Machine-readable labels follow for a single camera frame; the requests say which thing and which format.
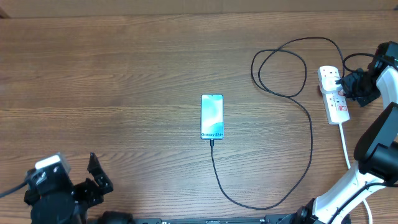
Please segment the Samsung Galaxy smartphone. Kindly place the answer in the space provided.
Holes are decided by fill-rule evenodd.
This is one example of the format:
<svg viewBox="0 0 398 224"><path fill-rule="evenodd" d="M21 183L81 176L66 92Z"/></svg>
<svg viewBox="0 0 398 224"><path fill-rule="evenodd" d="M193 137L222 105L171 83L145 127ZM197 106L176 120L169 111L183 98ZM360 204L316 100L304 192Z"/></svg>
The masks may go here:
<svg viewBox="0 0 398 224"><path fill-rule="evenodd" d="M201 138L222 140L224 138L224 97L217 94L201 96Z"/></svg>

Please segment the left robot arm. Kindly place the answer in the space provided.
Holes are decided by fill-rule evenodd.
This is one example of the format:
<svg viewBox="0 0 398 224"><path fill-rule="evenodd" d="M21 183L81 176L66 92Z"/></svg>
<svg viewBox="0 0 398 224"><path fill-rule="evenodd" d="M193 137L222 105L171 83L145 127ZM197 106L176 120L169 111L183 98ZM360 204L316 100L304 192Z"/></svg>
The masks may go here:
<svg viewBox="0 0 398 224"><path fill-rule="evenodd" d="M104 202L104 195L113 191L113 183L95 155L90 154L87 171L93 179L73 184L70 166L61 153L35 163L25 182L29 186L24 202L32 207L32 223L134 223L130 213L104 212L96 220L89 220L89 208Z"/></svg>

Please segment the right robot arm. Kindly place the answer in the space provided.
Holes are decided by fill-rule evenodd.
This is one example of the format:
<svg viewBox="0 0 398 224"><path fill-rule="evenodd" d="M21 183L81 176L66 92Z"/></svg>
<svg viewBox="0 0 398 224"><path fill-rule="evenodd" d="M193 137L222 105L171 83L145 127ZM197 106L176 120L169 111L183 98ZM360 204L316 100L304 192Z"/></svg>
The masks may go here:
<svg viewBox="0 0 398 224"><path fill-rule="evenodd" d="M397 43L379 44L367 70L342 76L335 67L318 69L328 122L341 126L349 119L346 101L366 106L383 100L383 112L360 137L355 162L325 194L311 199L279 223L349 223L349 213L378 190L397 187Z"/></svg>

